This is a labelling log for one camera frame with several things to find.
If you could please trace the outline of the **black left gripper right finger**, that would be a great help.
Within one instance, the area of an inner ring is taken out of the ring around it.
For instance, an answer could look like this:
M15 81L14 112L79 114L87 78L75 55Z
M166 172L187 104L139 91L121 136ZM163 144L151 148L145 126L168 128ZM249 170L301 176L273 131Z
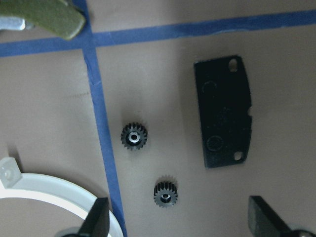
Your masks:
M254 237L314 237L302 229L291 229L261 196L248 198L248 227Z

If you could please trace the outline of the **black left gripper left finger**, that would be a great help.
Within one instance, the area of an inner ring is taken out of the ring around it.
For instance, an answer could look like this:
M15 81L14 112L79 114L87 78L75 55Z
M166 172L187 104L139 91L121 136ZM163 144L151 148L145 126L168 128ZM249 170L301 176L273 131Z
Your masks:
M110 230L109 201L99 197L88 212L86 219L76 233L60 237L107 237Z

